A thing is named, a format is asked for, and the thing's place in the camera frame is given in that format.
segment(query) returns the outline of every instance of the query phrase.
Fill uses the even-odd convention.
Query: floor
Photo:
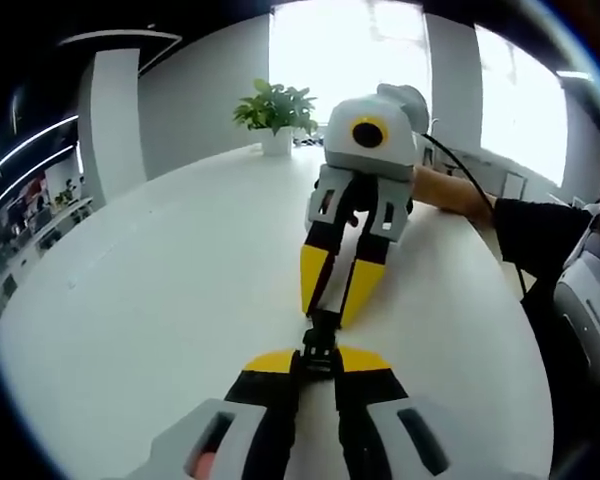
[[[502,267],[502,270],[504,272],[504,276],[506,277],[507,282],[515,292],[516,296],[519,299],[522,299],[522,288],[520,287],[520,281],[518,279],[516,268],[513,266],[513,264],[502,261],[502,254],[500,253],[500,245],[498,245],[498,237],[496,236],[496,231],[493,228],[476,228],[476,230],[489,247],[489,250],[491,250],[493,255],[500,263],[500,266]],[[536,279],[526,272],[522,272],[522,276],[524,278],[524,283],[527,287],[527,290],[529,290],[533,283],[536,281]]]

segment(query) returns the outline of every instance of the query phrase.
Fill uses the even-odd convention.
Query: white robot head
[[[421,162],[415,134],[428,125],[427,104],[417,89],[380,84],[377,93],[333,109],[324,137],[327,164],[408,180]]]

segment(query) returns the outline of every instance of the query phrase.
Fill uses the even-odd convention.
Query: potted plant
[[[234,121],[249,130],[259,131],[264,155],[289,155],[294,128],[301,128],[308,135],[318,128],[311,120],[314,108],[311,102],[315,97],[307,97],[308,88],[285,88],[260,78],[253,85],[258,94],[240,99],[242,103],[233,111]]]

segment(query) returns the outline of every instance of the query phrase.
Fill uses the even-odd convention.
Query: window
[[[383,82],[413,85],[430,106],[422,9],[381,0],[279,5],[271,23],[269,76],[272,83],[309,87],[318,97],[318,123],[327,123],[342,100],[374,93]]]
[[[567,110],[558,79],[540,62],[476,25],[482,64],[481,146],[562,185]]]

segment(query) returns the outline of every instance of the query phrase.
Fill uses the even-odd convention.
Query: green leaves
[[[285,89],[284,85],[257,78],[253,82],[258,94],[255,97],[241,98],[242,102],[233,111],[233,120],[238,125],[246,125],[249,130],[270,128],[275,135],[282,127],[301,128],[311,134],[318,124],[311,120],[311,103],[316,97],[306,97],[308,88]]]

